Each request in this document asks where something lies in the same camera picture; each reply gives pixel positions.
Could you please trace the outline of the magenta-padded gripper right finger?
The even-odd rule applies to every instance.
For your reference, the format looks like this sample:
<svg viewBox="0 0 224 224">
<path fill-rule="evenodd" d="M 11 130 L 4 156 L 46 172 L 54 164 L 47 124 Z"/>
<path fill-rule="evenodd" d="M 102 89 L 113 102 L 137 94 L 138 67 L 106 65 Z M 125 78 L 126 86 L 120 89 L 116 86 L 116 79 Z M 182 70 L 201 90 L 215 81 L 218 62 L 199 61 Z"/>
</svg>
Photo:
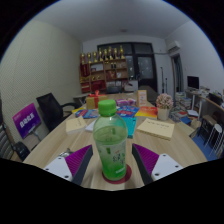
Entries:
<svg viewBox="0 0 224 224">
<path fill-rule="evenodd" d="M 182 169 L 182 166 L 168 154 L 156 154 L 138 144 L 132 144 L 132 154 L 145 185 Z"/>
</svg>

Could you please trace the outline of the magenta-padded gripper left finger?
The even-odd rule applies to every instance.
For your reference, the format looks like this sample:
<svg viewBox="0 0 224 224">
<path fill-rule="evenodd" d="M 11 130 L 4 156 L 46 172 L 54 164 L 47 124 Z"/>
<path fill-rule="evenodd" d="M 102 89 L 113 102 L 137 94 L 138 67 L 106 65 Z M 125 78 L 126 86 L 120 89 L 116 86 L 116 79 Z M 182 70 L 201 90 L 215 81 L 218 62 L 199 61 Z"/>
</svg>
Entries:
<svg viewBox="0 0 224 224">
<path fill-rule="evenodd" d="M 91 145 L 73 153 L 63 152 L 50 162 L 44 170 L 76 185 L 81 185 L 92 156 Z"/>
</svg>

